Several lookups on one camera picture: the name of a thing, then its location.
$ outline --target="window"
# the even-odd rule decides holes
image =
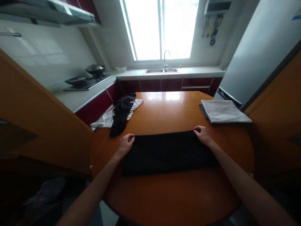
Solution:
[[[135,61],[190,58],[198,0],[120,0]]]

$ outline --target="folded white towel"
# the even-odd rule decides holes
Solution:
[[[252,122],[231,100],[201,100],[211,123]]]
[[[129,115],[126,118],[127,120],[129,120],[131,118],[134,110],[136,110],[143,103],[143,101],[144,100],[135,99],[133,106],[132,106],[131,110],[129,111]],[[113,125],[113,121],[114,121],[113,116],[115,115],[113,110],[114,109],[104,113],[97,122],[93,122],[92,124],[90,124],[91,128],[97,128],[97,127],[111,128]]]

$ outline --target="refrigerator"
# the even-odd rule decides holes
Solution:
[[[214,98],[245,110],[300,40],[301,0],[260,0]]]

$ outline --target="stove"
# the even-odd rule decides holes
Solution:
[[[74,87],[70,86],[69,88],[63,89],[64,91],[83,91],[83,90],[90,90],[95,88],[96,86],[100,85],[102,82],[107,80],[109,77],[111,77],[112,74],[108,74],[103,76],[102,78],[99,79],[94,79],[94,78],[88,78],[86,79],[86,83],[83,84],[81,87]]]

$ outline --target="sink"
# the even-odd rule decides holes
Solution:
[[[164,72],[179,72],[178,69],[165,69]]]
[[[146,71],[143,74],[151,74],[151,73],[172,73],[172,72],[179,72],[179,70],[177,68],[173,68],[173,69],[160,69],[160,68],[156,68],[156,69],[146,69]]]
[[[147,69],[144,74],[148,74],[148,73],[162,73],[163,69]]]

